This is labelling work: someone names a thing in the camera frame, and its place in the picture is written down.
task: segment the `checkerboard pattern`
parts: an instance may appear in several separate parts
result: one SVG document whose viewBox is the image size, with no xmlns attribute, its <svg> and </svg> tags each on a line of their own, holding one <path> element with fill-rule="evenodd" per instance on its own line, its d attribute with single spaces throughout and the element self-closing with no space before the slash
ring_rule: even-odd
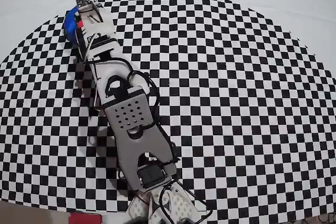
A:
<svg viewBox="0 0 336 224">
<path fill-rule="evenodd" d="M 291 33 L 229 0 L 99 0 L 125 54 L 160 87 L 161 124 L 208 223 L 334 211 L 336 81 Z M 61 211 L 125 211 L 107 118 L 64 14 L 0 65 L 0 196 Z M 199 210 L 204 210 L 196 202 Z"/>
</svg>

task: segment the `blue object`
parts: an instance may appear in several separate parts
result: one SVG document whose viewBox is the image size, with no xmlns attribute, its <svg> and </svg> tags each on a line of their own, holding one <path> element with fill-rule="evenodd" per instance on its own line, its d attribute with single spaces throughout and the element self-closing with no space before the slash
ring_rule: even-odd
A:
<svg viewBox="0 0 336 224">
<path fill-rule="evenodd" d="M 77 44 L 75 31 L 77 29 L 77 24 L 75 22 L 75 13 L 78 12 L 78 7 L 75 6 L 71 9 L 64 19 L 64 35 L 73 44 Z"/>
</svg>

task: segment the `hole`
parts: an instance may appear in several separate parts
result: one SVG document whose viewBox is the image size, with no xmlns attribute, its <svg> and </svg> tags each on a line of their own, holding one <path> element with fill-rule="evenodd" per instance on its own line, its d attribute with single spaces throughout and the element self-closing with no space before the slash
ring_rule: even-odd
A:
<svg viewBox="0 0 336 224">
<path fill-rule="evenodd" d="M 119 88 L 120 87 L 120 81 L 114 81 L 114 82 L 112 82 L 110 84 L 110 87 L 114 88 L 114 89 Z"/>
</svg>

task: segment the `robotic arm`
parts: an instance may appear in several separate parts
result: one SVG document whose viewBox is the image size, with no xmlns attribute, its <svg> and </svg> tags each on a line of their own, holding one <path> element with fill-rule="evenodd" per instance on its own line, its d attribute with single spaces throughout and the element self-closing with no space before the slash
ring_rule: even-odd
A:
<svg viewBox="0 0 336 224">
<path fill-rule="evenodd" d="M 150 224 L 194 223 L 200 215 L 186 191 L 195 195 L 178 181 L 175 144 L 157 116 L 157 86 L 148 73 L 136 69 L 130 57 L 122 53 L 111 14 L 97 0 L 76 2 L 77 7 L 66 17 L 65 34 L 78 45 L 78 59 L 91 68 L 96 83 L 93 106 L 104 110 L 114 132 L 119 167 L 130 188 L 142 195 L 130 204 L 130 216 L 137 219 L 142 212 Z M 152 107 L 149 86 L 156 96 Z M 155 160 L 146 158 L 145 153 Z"/>
<path fill-rule="evenodd" d="M 132 190 L 145 193 L 165 185 L 176 174 L 177 158 L 174 145 L 155 117 L 159 101 L 152 109 L 148 103 L 149 85 L 155 89 L 156 99 L 158 89 L 149 75 L 135 70 L 122 53 L 111 14 L 97 0 L 76 1 L 76 40 L 81 60 L 93 73 L 96 96 L 114 132 L 119 166 Z M 145 153 L 156 160 L 140 164 Z"/>
</svg>

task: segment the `gray metal bracket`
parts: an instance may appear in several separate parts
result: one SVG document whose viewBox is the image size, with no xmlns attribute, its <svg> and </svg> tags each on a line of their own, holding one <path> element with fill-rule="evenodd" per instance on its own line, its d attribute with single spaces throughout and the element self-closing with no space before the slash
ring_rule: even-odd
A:
<svg viewBox="0 0 336 224">
<path fill-rule="evenodd" d="M 114 99 L 103 104 L 103 107 L 114 132 L 120 168 L 132 190 L 145 193 L 168 183 L 171 176 L 176 174 L 176 166 L 175 163 L 162 165 L 160 169 L 164 179 L 149 187 L 143 183 L 139 171 L 146 170 L 144 168 L 150 165 L 138 166 L 139 157 L 142 154 L 151 153 L 159 163 L 170 162 L 173 154 L 169 143 L 155 124 L 149 129 L 142 130 L 144 126 L 153 124 L 153 117 L 143 89 L 140 86 L 133 87 L 129 89 L 129 95 L 126 100 Z"/>
</svg>

